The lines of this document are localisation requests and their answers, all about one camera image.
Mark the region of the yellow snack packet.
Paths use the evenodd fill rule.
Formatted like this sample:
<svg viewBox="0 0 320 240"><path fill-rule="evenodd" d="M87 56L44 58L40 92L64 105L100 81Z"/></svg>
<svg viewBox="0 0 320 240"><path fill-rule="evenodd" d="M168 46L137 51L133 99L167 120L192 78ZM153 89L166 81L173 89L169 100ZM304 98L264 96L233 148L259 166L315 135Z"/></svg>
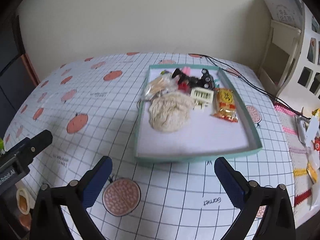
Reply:
<svg viewBox="0 0 320 240"><path fill-rule="evenodd" d="M229 122L238 122L233 91L228 88L214 89L214 111L211 116L220 118Z"/></svg>

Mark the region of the cream knitted cloth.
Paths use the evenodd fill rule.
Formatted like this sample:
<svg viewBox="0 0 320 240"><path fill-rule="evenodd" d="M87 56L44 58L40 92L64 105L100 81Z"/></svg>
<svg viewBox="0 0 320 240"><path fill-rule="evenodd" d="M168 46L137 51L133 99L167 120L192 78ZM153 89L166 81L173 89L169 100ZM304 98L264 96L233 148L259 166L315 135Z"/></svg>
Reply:
<svg viewBox="0 0 320 240"><path fill-rule="evenodd" d="M188 123L195 100L181 92L171 92L155 98L149 107L150 125L159 132L172 133Z"/></svg>

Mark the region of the black toy car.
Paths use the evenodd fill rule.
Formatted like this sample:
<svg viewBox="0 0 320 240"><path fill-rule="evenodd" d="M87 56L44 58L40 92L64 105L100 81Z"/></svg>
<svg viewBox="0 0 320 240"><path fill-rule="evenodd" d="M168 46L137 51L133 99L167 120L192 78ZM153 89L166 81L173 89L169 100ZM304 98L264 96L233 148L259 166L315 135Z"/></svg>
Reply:
<svg viewBox="0 0 320 240"><path fill-rule="evenodd" d="M215 88L214 79L210 75L207 69L202 69L202 76L200 78L192 76L189 80L189 87L200 87L208 90L213 90Z"/></svg>

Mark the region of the pink hair comb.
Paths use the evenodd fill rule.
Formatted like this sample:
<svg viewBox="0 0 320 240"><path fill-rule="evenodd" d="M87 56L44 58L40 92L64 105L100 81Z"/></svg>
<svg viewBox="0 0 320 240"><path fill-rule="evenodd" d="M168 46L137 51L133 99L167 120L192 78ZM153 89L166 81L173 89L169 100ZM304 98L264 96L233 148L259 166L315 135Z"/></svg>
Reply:
<svg viewBox="0 0 320 240"><path fill-rule="evenodd" d="M182 71L183 74L185 74L187 76L190 76L191 68L187 67L187 66L184 66L181 71Z"/></svg>

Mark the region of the bag with cream knit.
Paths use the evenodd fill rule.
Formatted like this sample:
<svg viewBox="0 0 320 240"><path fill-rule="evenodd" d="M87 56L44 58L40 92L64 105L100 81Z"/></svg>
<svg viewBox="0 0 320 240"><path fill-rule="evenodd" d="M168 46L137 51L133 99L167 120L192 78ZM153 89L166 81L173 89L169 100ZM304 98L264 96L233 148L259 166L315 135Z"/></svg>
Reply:
<svg viewBox="0 0 320 240"><path fill-rule="evenodd" d="M150 101L156 95L161 95L161 93L174 92L175 90L177 90L177 88L177 83L170 74L161 75L145 86L142 94L142 100Z"/></svg>

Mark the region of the white tray with teal rim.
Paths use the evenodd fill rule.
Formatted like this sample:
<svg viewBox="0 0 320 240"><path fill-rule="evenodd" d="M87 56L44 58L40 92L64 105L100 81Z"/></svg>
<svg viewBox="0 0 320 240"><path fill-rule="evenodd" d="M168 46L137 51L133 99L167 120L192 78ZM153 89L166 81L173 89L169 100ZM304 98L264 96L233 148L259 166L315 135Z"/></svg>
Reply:
<svg viewBox="0 0 320 240"><path fill-rule="evenodd" d="M204 110L192 110L190 119L177 132L163 133L154 130L149 122L149 102L140 104L135 132L133 155L137 161L166 163L180 161L215 160L244 157L258 153L262 143L257 128L235 90L226 72L216 66L190 65L191 75L200 77L207 69L222 88L233 91L238 122L230 122L212 116L214 106Z"/></svg>

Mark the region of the grid tablecloth with pomegranates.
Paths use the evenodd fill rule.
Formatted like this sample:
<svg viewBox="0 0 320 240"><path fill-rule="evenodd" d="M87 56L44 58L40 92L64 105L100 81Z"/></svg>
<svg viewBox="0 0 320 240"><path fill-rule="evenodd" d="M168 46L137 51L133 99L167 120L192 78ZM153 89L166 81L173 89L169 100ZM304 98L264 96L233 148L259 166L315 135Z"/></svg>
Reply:
<svg viewBox="0 0 320 240"><path fill-rule="evenodd" d="M3 139L11 148L44 129L53 143L30 165L23 183L31 196L42 184L66 185L103 156L114 178L141 190L137 208L124 217L107 212L101 199L89 208L106 239L220 239L238 215L209 161L182 164L135 162L137 102L152 64L207 64L184 54L128 53L61 66L28 96Z"/></svg>

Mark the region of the colourful yellow block toy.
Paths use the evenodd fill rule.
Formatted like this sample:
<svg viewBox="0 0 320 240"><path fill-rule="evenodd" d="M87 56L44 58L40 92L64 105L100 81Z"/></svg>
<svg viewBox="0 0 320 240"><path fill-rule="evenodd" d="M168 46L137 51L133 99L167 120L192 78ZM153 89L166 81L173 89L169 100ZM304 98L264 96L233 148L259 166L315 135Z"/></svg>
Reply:
<svg viewBox="0 0 320 240"><path fill-rule="evenodd" d="M183 74L180 68L176 68L172 73L164 70L161 72L161 76L165 78L165 81L169 82L168 90L179 90L184 93L190 92L189 76Z"/></svg>

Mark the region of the cream wooden shelf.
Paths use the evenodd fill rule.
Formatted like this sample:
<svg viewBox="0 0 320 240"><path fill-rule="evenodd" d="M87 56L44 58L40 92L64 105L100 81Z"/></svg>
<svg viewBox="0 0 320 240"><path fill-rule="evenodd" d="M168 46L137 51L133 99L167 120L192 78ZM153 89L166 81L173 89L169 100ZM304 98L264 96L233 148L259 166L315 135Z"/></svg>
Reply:
<svg viewBox="0 0 320 240"><path fill-rule="evenodd" d="M276 96L292 70L297 57L301 30L275 20L258 70L264 89Z"/></svg>

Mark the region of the white printed cardboard box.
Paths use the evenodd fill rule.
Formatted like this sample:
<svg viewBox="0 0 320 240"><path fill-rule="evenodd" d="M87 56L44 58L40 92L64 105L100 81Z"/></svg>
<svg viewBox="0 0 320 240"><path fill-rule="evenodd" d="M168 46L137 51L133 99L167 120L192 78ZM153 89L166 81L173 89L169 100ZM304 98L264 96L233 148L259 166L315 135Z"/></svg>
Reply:
<svg viewBox="0 0 320 240"><path fill-rule="evenodd" d="M303 9L301 0L264 0L272 19L301 29Z"/></svg>

